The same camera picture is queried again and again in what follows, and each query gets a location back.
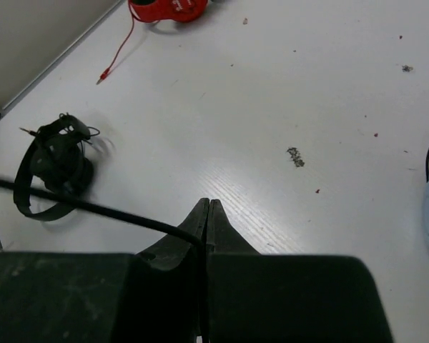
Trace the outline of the black wired headphones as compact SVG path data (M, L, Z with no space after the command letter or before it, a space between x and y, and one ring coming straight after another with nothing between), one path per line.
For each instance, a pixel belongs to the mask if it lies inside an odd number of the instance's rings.
M53 202L59 202L65 205L74 207L85 212L96 214L110 219L115 219L128 224L133 224L146 229L155 230L162 232L170 236L176 237L183 241L190 243L197 250L198 260L198 272L197 278L202 283L202 288L199 290L198 301L199 301L199 328L201 331L202 341L209 341L209 311L207 305L207 283L206 283L206 255L204 250L204 244L196 236L185 232L177 227L166 224L164 222L158 222L153 219L137 216L128 212L119 211L110 207L104 207L98 204L89 203L73 197L64 195L54 194L43 189L33 188L31 186L22 186L12 181L0 178L0 189L6 189L13 192L23 192L33 197L40 199L50 200Z

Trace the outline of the small black folded headphones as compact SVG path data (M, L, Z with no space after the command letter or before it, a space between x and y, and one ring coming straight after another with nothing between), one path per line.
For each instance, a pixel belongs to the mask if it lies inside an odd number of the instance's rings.
M94 166L85 157L83 143L93 136L90 127L68 113L61 113L56 121L24 131L34 140L21 161L14 182L30 187L33 178L43 181L47 190L62 196L79 198L90 187Z

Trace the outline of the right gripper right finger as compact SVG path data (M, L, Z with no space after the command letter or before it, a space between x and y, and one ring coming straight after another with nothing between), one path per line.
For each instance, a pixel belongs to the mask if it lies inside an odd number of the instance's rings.
M247 285L247 264L260 253L231 225L222 203L209 203L205 242L204 342L238 342L238 321L254 298Z

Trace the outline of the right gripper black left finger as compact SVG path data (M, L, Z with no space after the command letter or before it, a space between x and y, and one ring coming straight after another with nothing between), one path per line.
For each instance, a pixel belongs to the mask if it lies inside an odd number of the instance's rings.
M178 226L196 245L166 235L129 265L113 342L196 342L207 331L205 229L201 198Z

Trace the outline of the red black headphones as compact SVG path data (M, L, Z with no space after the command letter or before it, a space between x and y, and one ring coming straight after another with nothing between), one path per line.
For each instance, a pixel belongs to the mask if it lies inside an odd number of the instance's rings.
M185 24L201 17L207 6L208 0L128 0L127 8L132 20L131 28L119 45L109 66L99 76L97 84L102 83L109 76L121 50L132 35L136 22L153 24L162 20L171 20Z

